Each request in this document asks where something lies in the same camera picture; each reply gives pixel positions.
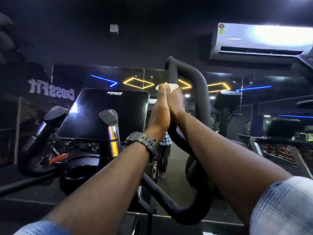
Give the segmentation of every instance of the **cup holder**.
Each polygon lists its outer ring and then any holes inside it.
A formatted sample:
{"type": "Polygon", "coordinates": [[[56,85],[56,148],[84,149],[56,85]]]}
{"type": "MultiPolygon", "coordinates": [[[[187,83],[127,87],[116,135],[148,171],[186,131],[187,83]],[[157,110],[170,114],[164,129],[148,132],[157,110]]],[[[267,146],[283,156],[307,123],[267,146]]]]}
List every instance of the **cup holder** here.
{"type": "Polygon", "coordinates": [[[64,173],[64,178],[67,180],[81,180],[86,177],[93,176],[98,170],[98,167],[91,165],[81,165],[69,169],[64,173]]]}

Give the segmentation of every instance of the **wall-mounted air conditioner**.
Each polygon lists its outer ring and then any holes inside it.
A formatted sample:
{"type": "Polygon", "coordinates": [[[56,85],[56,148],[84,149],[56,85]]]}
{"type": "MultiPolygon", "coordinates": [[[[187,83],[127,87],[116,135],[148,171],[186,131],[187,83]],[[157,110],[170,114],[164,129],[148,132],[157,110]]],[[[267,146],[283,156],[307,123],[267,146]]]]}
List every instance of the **wall-mounted air conditioner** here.
{"type": "Polygon", "coordinates": [[[313,46],[313,28],[219,23],[210,59],[290,64],[313,46]]]}

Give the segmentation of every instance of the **blue led light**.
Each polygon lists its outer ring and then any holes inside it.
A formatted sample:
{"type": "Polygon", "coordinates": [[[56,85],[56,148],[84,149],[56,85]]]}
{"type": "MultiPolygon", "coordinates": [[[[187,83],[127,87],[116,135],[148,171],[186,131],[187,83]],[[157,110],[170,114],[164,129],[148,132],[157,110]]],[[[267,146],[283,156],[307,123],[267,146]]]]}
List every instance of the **blue led light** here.
{"type": "Polygon", "coordinates": [[[105,79],[105,78],[102,78],[102,77],[97,77],[97,76],[94,76],[94,75],[91,75],[92,77],[96,77],[96,78],[99,78],[99,79],[102,79],[102,80],[106,80],[106,81],[110,81],[110,82],[114,82],[114,84],[112,84],[110,87],[113,87],[117,84],[117,82],[115,81],[112,81],[112,80],[109,80],[109,79],[105,79]]]}
{"type": "Polygon", "coordinates": [[[313,118],[313,116],[300,116],[300,115],[278,115],[278,116],[296,117],[296,118],[313,118]]]}
{"type": "Polygon", "coordinates": [[[253,87],[253,88],[244,88],[244,89],[237,89],[236,91],[243,91],[243,90],[254,90],[254,89],[262,89],[262,88],[270,88],[272,86],[261,86],[261,87],[253,87]]]}

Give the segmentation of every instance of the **logo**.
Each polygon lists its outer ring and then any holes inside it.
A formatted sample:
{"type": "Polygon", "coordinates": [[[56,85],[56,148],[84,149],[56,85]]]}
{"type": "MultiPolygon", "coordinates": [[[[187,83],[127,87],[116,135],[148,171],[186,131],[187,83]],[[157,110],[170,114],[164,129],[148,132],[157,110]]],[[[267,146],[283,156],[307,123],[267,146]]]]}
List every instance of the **logo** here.
{"type": "Polygon", "coordinates": [[[110,95],[121,95],[123,93],[122,92],[115,92],[115,91],[108,91],[108,94],[110,94],[110,95]]]}
{"type": "Polygon", "coordinates": [[[115,111],[114,111],[114,110],[109,110],[109,112],[110,112],[113,116],[115,116],[115,111]]]}
{"type": "Polygon", "coordinates": [[[72,101],[75,98],[75,93],[73,89],[66,90],[58,86],[49,85],[49,83],[45,81],[36,81],[35,79],[28,80],[28,83],[30,84],[30,93],[37,92],[38,94],[41,94],[43,92],[44,95],[47,96],[70,99],[72,101]]]}

